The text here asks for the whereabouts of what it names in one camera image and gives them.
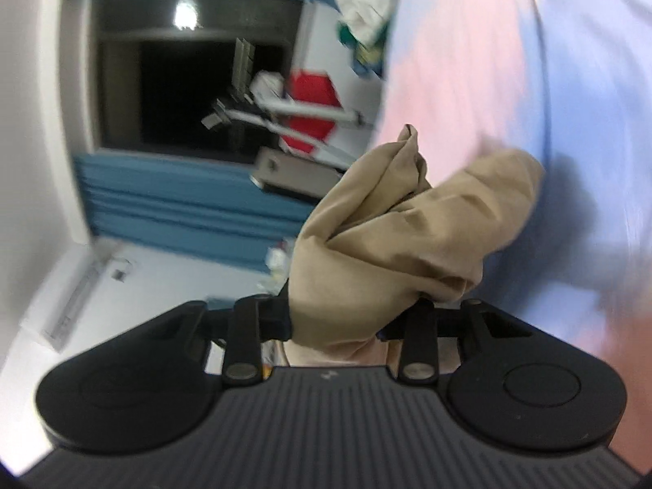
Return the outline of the white air conditioner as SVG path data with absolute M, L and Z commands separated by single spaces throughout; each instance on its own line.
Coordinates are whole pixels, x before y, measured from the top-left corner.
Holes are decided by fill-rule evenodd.
M 54 308 L 42 329 L 44 341 L 54 351 L 61 352 L 66 346 L 77 318 L 93 293 L 104 268 L 105 264 L 101 260 L 90 260 L 76 269 L 59 287 Z

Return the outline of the left blue curtain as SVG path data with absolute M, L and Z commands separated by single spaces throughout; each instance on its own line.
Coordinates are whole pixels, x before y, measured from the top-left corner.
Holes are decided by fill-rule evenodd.
M 94 235 L 253 271 L 314 208 L 262 191 L 242 165 L 99 152 L 73 165 Z

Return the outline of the silver tripod stand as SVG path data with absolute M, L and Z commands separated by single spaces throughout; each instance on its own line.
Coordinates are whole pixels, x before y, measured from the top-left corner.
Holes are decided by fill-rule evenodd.
M 289 79 L 274 72 L 253 74 L 253 55 L 251 42 L 236 40 L 231 96 L 216 99 L 201 124 L 209 130 L 234 124 L 261 128 L 274 135 L 288 154 L 309 158 L 316 150 L 342 167 L 351 165 L 355 157 L 334 146 L 327 136 L 317 137 L 312 129 L 292 124 L 299 120 L 309 127 L 327 125 L 329 130 L 340 125 L 363 129 L 368 126 L 363 114 L 340 103 L 328 75 L 304 70 L 293 72 Z

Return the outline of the tan khaki trousers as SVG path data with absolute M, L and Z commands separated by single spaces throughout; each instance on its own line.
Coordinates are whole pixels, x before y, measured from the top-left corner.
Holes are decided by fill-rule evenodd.
M 522 232 L 543 177 L 526 151 L 503 149 L 431 185 L 410 125 L 368 151 L 296 239 L 285 362 L 395 368 L 401 344 L 377 332 L 420 296 L 449 305 L 478 286 L 486 257 Z

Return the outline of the pile of mixed clothes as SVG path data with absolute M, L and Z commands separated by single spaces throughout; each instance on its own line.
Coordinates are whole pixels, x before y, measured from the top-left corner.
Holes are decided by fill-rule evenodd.
M 352 70 L 360 77 L 385 71 L 385 46 L 397 0 L 334 0 L 339 12 L 337 35 L 351 51 Z

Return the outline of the pastel tie-dye bed sheet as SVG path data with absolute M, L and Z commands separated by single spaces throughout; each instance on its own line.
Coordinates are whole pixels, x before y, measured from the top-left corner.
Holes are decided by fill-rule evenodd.
M 544 167 L 476 296 L 609 362 L 613 448 L 651 464 L 651 0 L 399 0 L 377 142 L 419 134 L 438 183 L 481 154 Z

